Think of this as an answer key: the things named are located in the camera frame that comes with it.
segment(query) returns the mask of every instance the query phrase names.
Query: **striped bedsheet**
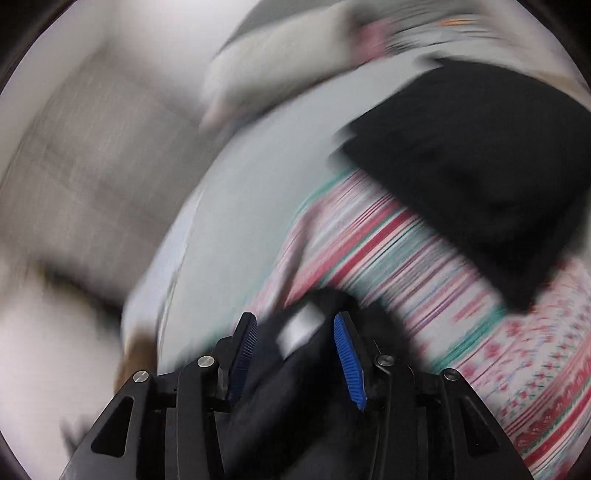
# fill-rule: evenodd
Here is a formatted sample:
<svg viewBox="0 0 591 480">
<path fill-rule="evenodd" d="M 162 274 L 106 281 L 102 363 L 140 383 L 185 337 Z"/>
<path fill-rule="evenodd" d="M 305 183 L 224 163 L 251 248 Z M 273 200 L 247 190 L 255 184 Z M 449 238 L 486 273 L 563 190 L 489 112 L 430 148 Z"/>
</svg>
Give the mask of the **striped bedsheet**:
<svg viewBox="0 0 591 480">
<path fill-rule="evenodd" d="M 322 286 L 396 311 L 427 369 L 464 375 L 535 479 L 562 478 L 572 466 L 591 414 L 591 277 L 581 260 L 563 259 L 536 305 L 510 314 L 449 243 L 348 171 L 300 209 L 251 309 L 264 318 Z"/>
</svg>

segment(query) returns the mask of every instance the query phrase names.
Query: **black cloth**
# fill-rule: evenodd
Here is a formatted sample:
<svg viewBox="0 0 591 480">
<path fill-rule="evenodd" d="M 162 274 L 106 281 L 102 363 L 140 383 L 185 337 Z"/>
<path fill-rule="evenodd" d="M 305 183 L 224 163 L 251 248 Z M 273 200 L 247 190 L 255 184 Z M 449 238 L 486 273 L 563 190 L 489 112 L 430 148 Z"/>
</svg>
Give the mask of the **black cloth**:
<svg viewBox="0 0 591 480">
<path fill-rule="evenodd" d="M 308 302 L 326 315 L 310 340 L 284 360 L 277 337 Z M 416 365 L 402 323 L 374 303 L 331 289 L 308 293 L 259 325 L 242 398 L 217 418 L 226 478 L 358 480 L 367 478 L 376 423 L 350 399 L 333 340 L 335 315 L 351 313 L 361 336 Z"/>
<path fill-rule="evenodd" d="M 434 60 L 354 120 L 342 151 L 523 311 L 582 221 L 591 114 L 521 73 Z"/>
</svg>

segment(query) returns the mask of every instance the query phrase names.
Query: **white pillow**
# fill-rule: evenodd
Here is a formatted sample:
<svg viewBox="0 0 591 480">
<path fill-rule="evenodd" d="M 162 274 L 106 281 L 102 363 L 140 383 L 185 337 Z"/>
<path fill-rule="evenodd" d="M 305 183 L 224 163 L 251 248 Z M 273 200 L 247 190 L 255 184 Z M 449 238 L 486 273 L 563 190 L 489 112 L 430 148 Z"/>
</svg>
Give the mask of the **white pillow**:
<svg viewBox="0 0 591 480">
<path fill-rule="evenodd" d="M 353 4 L 310 10 L 247 34 L 207 71 L 205 128 L 259 112 L 354 66 Z"/>
</svg>

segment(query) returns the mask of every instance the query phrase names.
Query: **white floor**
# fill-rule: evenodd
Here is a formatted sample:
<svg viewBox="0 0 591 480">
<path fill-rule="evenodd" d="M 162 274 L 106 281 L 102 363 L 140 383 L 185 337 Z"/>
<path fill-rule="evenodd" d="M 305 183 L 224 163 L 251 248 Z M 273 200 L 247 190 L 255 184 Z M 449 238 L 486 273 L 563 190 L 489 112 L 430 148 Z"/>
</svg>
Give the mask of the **white floor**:
<svg viewBox="0 0 591 480">
<path fill-rule="evenodd" d="M 68 461 L 62 425 L 92 424 L 112 397 L 118 334 L 71 294 L 18 277 L 0 296 L 0 430 L 32 480 L 55 480 Z"/>
</svg>

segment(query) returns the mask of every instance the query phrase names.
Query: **silver screw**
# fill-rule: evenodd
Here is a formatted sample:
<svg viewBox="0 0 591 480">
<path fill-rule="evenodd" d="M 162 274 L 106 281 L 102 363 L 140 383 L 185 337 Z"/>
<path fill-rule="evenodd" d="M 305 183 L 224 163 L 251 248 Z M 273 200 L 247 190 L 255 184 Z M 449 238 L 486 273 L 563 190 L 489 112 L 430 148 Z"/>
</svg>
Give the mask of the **silver screw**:
<svg viewBox="0 0 591 480">
<path fill-rule="evenodd" d="M 396 363 L 396 360 L 390 355 L 379 355 L 376 359 L 376 362 L 378 365 L 382 365 L 382 367 L 391 367 Z"/>
<path fill-rule="evenodd" d="M 450 382 L 455 382 L 460 378 L 459 372 L 457 370 L 454 370 L 453 368 L 446 368 L 443 371 L 443 376 L 447 378 Z"/>
<path fill-rule="evenodd" d="M 209 356 L 209 355 L 203 355 L 203 357 L 201 357 L 199 360 L 197 360 L 197 365 L 199 365 L 200 367 L 206 368 L 206 367 L 212 366 L 215 361 L 216 360 L 214 359 L 214 357 Z"/>
<path fill-rule="evenodd" d="M 140 370 L 139 372 L 134 373 L 134 382 L 135 383 L 142 383 L 145 382 L 150 374 L 146 370 Z"/>
</svg>

